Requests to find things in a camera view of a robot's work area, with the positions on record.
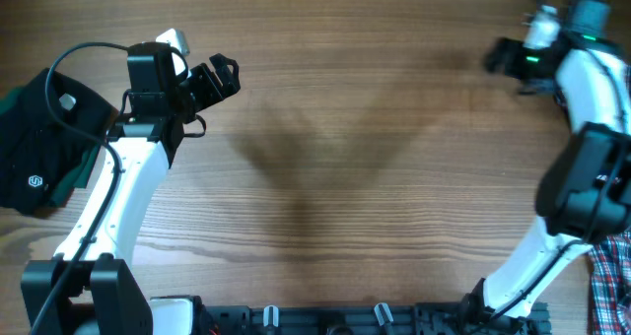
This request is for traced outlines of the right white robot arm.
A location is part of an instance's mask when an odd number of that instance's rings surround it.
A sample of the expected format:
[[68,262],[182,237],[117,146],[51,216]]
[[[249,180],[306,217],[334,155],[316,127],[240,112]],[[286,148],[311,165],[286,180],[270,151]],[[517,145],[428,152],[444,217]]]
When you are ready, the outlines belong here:
[[568,119],[567,146],[545,173],[535,219],[508,260],[465,295],[461,330],[517,332],[537,298],[577,257],[630,227],[629,67],[606,39],[610,7],[570,0],[563,13],[541,4],[525,39],[499,38],[484,69],[551,93]]

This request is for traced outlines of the black t-shirt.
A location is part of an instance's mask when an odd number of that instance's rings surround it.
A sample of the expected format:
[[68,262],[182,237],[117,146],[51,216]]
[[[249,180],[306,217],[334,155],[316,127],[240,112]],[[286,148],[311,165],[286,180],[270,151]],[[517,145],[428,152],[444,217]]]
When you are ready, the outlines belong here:
[[60,207],[73,190],[84,188],[100,146],[57,124],[101,136],[111,122],[111,104],[82,83],[54,73],[44,92],[47,71],[1,100],[1,206],[23,215]]

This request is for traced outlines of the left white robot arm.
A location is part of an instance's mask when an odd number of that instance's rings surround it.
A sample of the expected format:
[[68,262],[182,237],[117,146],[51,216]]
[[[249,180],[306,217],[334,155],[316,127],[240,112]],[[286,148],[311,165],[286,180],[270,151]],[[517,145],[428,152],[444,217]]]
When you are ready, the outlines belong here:
[[34,334],[210,334],[197,296],[147,299],[129,263],[146,211],[200,111],[241,88],[238,62],[221,53],[177,71],[167,42],[125,47],[130,87],[104,137],[107,152],[78,222],[48,260],[32,260],[21,290]]

